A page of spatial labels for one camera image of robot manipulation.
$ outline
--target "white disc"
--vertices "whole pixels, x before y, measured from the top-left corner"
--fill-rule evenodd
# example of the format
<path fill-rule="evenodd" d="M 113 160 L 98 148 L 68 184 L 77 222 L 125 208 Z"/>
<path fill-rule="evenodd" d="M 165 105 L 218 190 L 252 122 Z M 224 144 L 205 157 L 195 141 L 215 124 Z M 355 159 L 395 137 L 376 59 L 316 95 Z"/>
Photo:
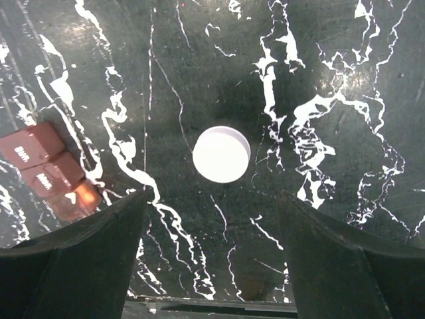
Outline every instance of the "white disc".
<path fill-rule="evenodd" d="M 198 172 L 216 183 L 230 183 L 241 178 L 250 157 L 248 140 L 228 126 L 209 128 L 199 136 L 193 149 L 193 163 Z"/>

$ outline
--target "red cube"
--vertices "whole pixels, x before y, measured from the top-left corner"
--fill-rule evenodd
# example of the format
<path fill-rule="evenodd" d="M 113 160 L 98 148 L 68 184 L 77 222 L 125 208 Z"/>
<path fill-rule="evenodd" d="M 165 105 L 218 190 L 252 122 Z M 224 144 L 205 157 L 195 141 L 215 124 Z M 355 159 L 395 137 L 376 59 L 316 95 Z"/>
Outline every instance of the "red cube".
<path fill-rule="evenodd" d="M 19 170 L 47 163 L 65 149 L 48 122 L 29 126 L 0 138 L 0 151 Z"/>
<path fill-rule="evenodd" d="M 41 197 L 72 191 L 84 172 L 71 153 L 61 153 L 48 163 L 22 171 L 22 177 Z"/>
<path fill-rule="evenodd" d="M 85 179 L 74 191 L 46 198 L 54 214 L 62 221 L 75 221 L 93 215 L 102 202 L 97 189 Z"/>

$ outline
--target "red block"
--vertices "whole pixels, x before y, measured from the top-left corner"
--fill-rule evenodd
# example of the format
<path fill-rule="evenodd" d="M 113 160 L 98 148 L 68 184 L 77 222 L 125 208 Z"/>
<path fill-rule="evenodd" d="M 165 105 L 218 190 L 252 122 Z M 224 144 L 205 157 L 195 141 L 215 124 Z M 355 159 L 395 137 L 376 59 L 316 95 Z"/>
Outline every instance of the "red block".
<path fill-rule="evenodd" d="M 19 170 L 47 163 L 64 149 L 63 141 L 48 122 L 0 138 L 0 152 Z"/>
<path fill-rule="evenodd" d="M 22 177 L 41 197 L 60 195 L 75 189 L 84 172 L 71 153 L 61 153 L 48 163 L 22 171 Z"/>
<path fill-rule="evenodd" d="M 93 215 L 102 202 L 97 189 L 85 179 L 74 191 L 46 198 L 54 214 L 63 221 L 75 221 Z"/>

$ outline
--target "white round cap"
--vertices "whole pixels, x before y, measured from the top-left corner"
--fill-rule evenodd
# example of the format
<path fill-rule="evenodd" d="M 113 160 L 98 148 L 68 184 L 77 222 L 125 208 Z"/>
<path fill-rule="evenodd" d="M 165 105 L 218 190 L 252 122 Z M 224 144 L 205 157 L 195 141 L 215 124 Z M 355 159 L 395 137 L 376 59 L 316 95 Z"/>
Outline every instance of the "white round cap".
<path fill-rule="evenodd" d="M 244 175 L 251 157 L 248 140 L 228 126 L 209 128 L 199 136 L 193 149 L 198 172 L 216 183 L 230 183 Z"/>

